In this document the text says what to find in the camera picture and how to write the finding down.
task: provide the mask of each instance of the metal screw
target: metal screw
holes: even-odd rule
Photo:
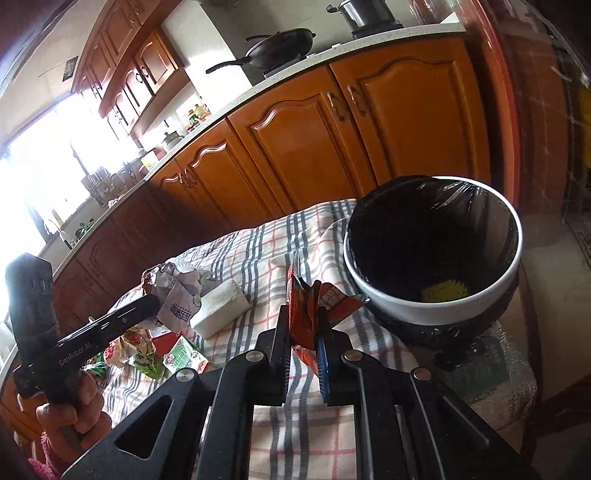
[[[191,370],[190,368],[182,368],[181,370],[179,370],[177,372],[177,380],[179,382],[189,382],[193,379],[193,377],[195,376],[195,372],[193,370]]]
[[[431,380],[431,371],[425,367],[417,367],[413,370],[413,377],[427,382]]]
[[[359,360],[363,358],[363,353],[361,353],[359,350],[347,350],[343,356],[349,362],[359,362]]]
[[[259,350],[251,350],[246,354],[246,360],[254,364],[260,362],[263,358],[265,358],[265,354],[263,352],[259,352]]]

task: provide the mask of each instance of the wooden cabinet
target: wooden cabinet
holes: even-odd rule
[[[115,1],[103,22],[102,37],[116,64],[138,29],[139,19],[127,0]]]
[[[176,161],[202,203],[213,203],[231,229],[253,228],[283,215],[227,121],[188,145]]]
[[[115,115],[121,120],[123,128],[129,133],[138,119],[138,112],[135,111],[125,89],[122,88],[115,94],[113,110],[115,111]]]
[[[102,37],[99,37],[96,45],[92,49],[87,62],[87,68],[92,72],[95,80],[95,88],[100,93],[100,97],[103,98],[106,86],[113,76],[115,63],[113,62],[111,54],[107,50],[107,46]]]
[[[111,130],[117,137],[117,140],[123,140],[127,137],[127,131],[123,126],[123,123],[119,119],[119,112],[116,109],[112,109],[107,115],[107,123],[111,127]]]
[[[175,55],[165,46],[166,43],[164,36],[155,30],[135,55],[135,61],[154,93],[178,69],[173,60]]]
[[[376,187],[328,67],[274,87],[229,119],[286,213],[327,200],[359,198]]]
[[[140,23],[144,23],[150,13],[154,11],[154,8],[158,5],[160,0],[128,0],[129,6],[134,11],[135,15],[139,18]]]
[[[141,115],[152,99],[152,91],[133,63],[127,67],[122,87],[136,113]]]
[[[101,100],[100,93],[95,86],[95,79],[89,69],[86,69],[82,75],[79,92],[91,105],[96,105]]]
[[[92,233],[76,258],[107,293],[114,297],[114,301],[130,288],[139,285],[141,274],[147,268],[140,252],[129,243],[110,218]]]
[[[395,43],[330,68],[379,184],[417,174],[490,182],[484,112],[461,37]]]
[[[53,306],[63,336],[87,324],[89,316],[100,318],[113,306],[118,297],[108,294],[99,282],[100,278],[90,275],[75,258],[57,277]]]
[[[147,186],[141,187],[117,208],[111,219],[145,259],[146,268],[184,251],[177,225]]]
[[[206,238],[213,240],[207,234],[210,225],[204,220],[202,209],[191,195],[189,181],[174,160],[150,178],[148,186],[164,207],[174,228],[183,235],[184,244],[179,253],[205,243]]]

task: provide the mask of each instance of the food wrapper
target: food wrapper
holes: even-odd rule
[[[164,375],[165,369],[162,358],[160,358],[154,350],[145,355],[138,351],[128,360],[128,363],[144,375],[155,380],[162,378]]]
[[[88,372],[95,381],[97,387],[102,387],[107,378],[108,366],[105,362],[103,352],[98,353],[86,362],[83,370]]]
[[[148,332],[138,325],[113,340],[103,354],[107,365],[123,368],[129,364],[155,380],[164,375],[162,357],[156,353]]]
[[[198,374],[207,371],[209,361],[184,336],[179,337],[172,350],[164,356],[164,366],[172,373],[181,368],[193,368]]]
[[[186,262],[173,259],[177,263],[167,262],[156,265],[142,275],[144,294],[156,295],[161,303],[156,317],[140,323],[146,329],[162,325],[179,334],[189,333],[189,320],[201,308],[201,296],[204,291],[201,282],[210,287],[210,272],[195,270]]]
[[[122,337],[113,340],[104,351],[104,358],[107,365],[123,368],[127,360],[134,356],[136,349]]]
[[[331,327],[369,302],[367,295],[346,295],[332,283],[315,280],[310,287],[299,273],[300,259],[296,252],[287,274],[290,336],[295,354],[316,375],[316,327],[318,310],[326,308]]]
[[[174,344],[177,343],[178,338],[181,336],[179,333],[171,332],[164,325],[149,330],[149,333],[152,337],[152,344],[154,345],[156,354],[162,357],[172,350],[172,347],[174,347]]]

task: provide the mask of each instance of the white countertop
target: white countertop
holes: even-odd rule
[[[102,222],[104,222],[111,213],[117,210],[117,208],[121,204],[123,204],[123,202],[127,198],[129,198],[136,190],[138,190],[142,185],[144,185],[146,181],[148,181],[159,169],[164,167],[164,165],[166,165],[171,158],[173,158],[179,151],[181,151],[184,147],[191,143],[191,141],[197,138],[202,132],[210,128],[213,124],[217,123],[222,118],[226,117],[232,111],[242,106],[244,103],[249,101],[254,96],[261,94],[262,92],[272,88],[278,83],[288,80],[289,78],[297,75],[298,73],[328,63],[338,57],[346,56],[358,50],[363,50],[364,48],[369,48],[379,44],[391,43],[394,41],[401,41],[413,37],[424,37],[448,33],[462,33],[465,31],[466,30],[464,29],[464,26],[459,23],[421,25],[418,27],[400,28],[399,30],[392,30],[389,32],[371,35],[369,37],[360,38],[358,40],[352,40],[348,43],[344,43],[342,45],[339,45],[338,47],[330,48],[329,50],[325,50],[321,53],[312,54],[308,56],[308,58],[306,58],[305,60],[302,60],[296,63],[295,65],[292,65],[291,67],[288,67],[285,70],[276,73],[275,75],[263,80],[261,83],[248,89],[242,95],[238,96],[236,99],[227,104],[224,108],[211,114],[211,116],[209,116],[209,118],[204,123],[199,125],[185,138],[183,138],[178,144],[174,146],[174,148],[169,153],[167,153],[153,168],[151,168],[143,180],[136,184],[131,190],[126,192],[117,203],[115,203],[111,208],[109,208],[93,224],[91,229],[88,230],[88,232],[86,232],[84,237],[80,239],[80,241],[70,251],[68,256],[58,267],[58,269],[56,269],[55,273],[53,274],[54,280],[64,270],[67,263],[76,255],[76,252],[80,249],[84,242],[88,240],[88,238],[99,227],[99,225]]]

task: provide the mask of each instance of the finger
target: finger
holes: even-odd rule
[[[59,427],[74,425],[78,421],[76,409],[72,405],[46,403],[37,407],[37,420],[47,433]]]
[[[95,381],[88,372],[82,372],[80,376],[80,386],[78,387],[78,398],[83,405],[88,405],[96,396],[98,389]]]
[[[78,407],[78,420],[74,425],[77,432],[86,433],[99,419],[100,412],[105,404],[105,399],[102,395],[95,395],[88,405]]]
[[[47,403],[47,400],[45,398],[45,395],[43,395],[42,393],[38,393],[29,398],[22,398],[20,395],[18,395],[17,402],[21,411],[29,415],[35,416],[37,412],[37,407],[40,407],[41,405]]]
[[[111,417],[105,411],[100,412],[99,418],[95,425],[88,431],[82,439],[81,445],[83,450],[88,450],[96,442],[102,440],[111,431]]]

